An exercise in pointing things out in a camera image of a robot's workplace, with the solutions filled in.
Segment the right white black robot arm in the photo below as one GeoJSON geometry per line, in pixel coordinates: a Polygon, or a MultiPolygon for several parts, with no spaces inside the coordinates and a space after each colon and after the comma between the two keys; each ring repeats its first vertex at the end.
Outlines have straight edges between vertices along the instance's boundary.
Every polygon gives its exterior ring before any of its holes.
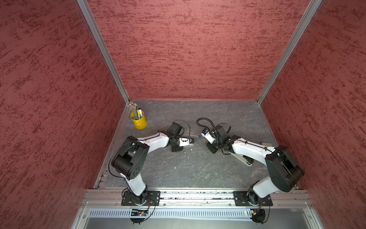
{"type": "Polygon", "coordinates": [[[221,125],[201,133],[214,154],[218,150],[243,156],[248,164],[258,161],[267,167],[269,176],[254,183],[247,191],[247,201],[257,206],[271,194],[289,192],[305,175],[303,168],[285,146],[267,147],[249,142],[239,136],[229,136],[221,125]]]}

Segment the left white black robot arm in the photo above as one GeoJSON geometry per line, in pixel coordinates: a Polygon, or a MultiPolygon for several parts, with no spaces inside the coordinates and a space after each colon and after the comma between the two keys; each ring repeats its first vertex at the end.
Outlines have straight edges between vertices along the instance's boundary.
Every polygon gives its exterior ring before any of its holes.
{"type": "Polygon", "coordinates": [[[110,165],[125,180],[128,191],[137,205],[143,205],[147,199],[147,185],[144,183],[141,171],[147,155],[157,149],[171,146],[180,147],[181,136],[185,129],[176,122],[166,131],[143,138],[129,136],[114,152],[110,165]]]}

